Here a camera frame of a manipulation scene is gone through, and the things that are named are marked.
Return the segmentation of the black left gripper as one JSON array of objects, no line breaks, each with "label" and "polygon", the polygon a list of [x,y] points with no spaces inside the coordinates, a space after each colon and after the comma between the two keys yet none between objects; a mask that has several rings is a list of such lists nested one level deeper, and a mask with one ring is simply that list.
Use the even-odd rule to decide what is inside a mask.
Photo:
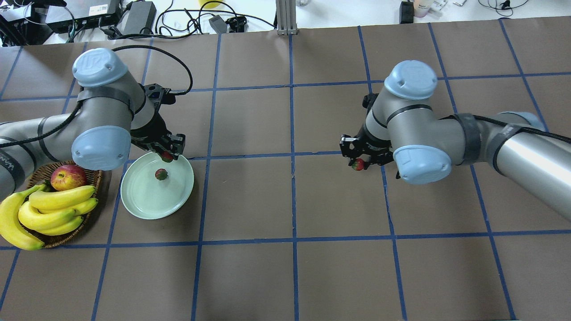
[{"label": "black left gripper", "polygon": [[186,144],[185,134],[173,134],[167,129],[166,123],[161,116],[153,116],[151,120],[141,128],[130,131],[131,143],[144,150],[153,152],[160,157],[162,152],[170,152],[177,160],[184,152]]}]

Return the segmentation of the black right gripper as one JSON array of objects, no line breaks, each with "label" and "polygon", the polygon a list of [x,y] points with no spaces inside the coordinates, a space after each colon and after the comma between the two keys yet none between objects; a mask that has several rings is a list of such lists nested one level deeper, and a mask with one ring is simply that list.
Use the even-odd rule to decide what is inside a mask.
[{"label": "black right gripper", "polygon": [[359,130],[356,136],[343,134],[340,138],[340,151],[345,158],[349,159],[349,167],[356,158],[365,161],[365,170],[371,165],[384,166],[394,162],[390,148],[389,140],[380,140],[365,129]]}]

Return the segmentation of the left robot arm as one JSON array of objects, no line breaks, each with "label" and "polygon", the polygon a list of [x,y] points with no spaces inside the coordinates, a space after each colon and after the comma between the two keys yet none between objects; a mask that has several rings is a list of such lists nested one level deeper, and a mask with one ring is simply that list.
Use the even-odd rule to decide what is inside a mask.
[{"label": "left robot arm", "polygon": [[159,113],[161,104],[173,104],[178,94],[141,85],[117,55],[136,48],[82,53],[73,63],[80,91],[69,114],[1,124],[2,199],[49,163],[73,161],[84,169],[110,171],[127,161],[131,146],[164,161],[183,155],[186,137],[168,130]]}]

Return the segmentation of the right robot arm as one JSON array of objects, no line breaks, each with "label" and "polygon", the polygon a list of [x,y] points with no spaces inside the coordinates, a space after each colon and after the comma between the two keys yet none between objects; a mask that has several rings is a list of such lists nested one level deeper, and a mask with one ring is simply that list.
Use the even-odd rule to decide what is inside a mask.
[{"label": "right robot arm", "polygon": [[358,134],[340,138],[349,166],[361,171],[394,162],[398,178],[424,185],[443,180],[454,166],[487,163],[570,219],[570,138],[547,132],[530,112],[438,118],[430,105],[436,86],[426,63],[398,63],[380,93],[364,97]]}]

